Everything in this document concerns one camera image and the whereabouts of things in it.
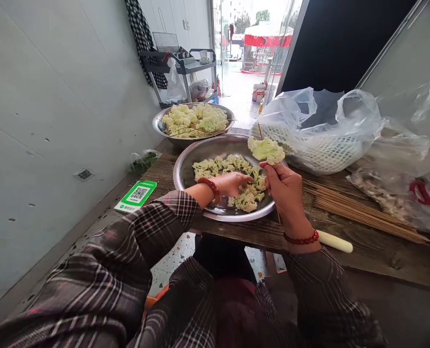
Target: red clip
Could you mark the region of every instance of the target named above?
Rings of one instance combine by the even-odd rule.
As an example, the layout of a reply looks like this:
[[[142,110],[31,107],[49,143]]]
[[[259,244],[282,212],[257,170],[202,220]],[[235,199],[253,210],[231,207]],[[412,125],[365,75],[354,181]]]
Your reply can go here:
[[[170,51],[166,52],[166,55],[163,57],[162,62],[165,61],[166,57],[168,57],[170,55],[170,53],[171,53]]]
[[[410,184],[410,191],[415,194],[415,197],[417,198],[418,202],[424,205],[430,205],[430,197],[428,192],[426,191],[426,187],[424,186],[424,182],[420,180],[416,180]]]

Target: qr code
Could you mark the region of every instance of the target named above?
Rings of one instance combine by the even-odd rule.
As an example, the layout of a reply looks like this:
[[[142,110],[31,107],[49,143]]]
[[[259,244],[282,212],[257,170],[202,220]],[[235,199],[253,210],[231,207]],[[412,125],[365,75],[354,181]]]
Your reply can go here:
[[[140,203],[141,200],[145,197],[146,193],[150,190],[150,188],[138,187],[136,190],[128,197],[129,201]]]

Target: dark pants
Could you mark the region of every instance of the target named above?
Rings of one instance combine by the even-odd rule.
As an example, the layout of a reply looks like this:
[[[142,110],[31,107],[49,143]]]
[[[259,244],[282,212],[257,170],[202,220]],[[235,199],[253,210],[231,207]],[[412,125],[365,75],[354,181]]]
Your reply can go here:
[[[242,278],[255,285],[255,274],[244,247],[239,241],[205,233],[203,236],[195,236],[193,257],[215,280]]]

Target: red canopy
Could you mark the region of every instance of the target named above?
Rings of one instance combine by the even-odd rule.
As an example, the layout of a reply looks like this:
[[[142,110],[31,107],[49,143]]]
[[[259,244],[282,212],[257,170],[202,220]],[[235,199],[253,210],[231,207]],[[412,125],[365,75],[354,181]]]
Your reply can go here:
[[[284,29],[278,23],[260,23],[245,30],[245,44],[256,47],[288,47],[291,45],[293,32],[291,27]]]
[[[245,45],[257,47],[288,47],[291,45],[292,36],[253,36],[245,35]]]

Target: wire rack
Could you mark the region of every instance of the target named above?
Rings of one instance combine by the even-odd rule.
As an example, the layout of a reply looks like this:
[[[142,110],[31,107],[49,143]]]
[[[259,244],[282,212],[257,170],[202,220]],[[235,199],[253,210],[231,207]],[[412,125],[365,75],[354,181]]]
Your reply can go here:
[[[154,31],[153,38],[155,40],[155,46],[157,46],[157,50],[159,52],[179,52],[179,44],[176,34]]]

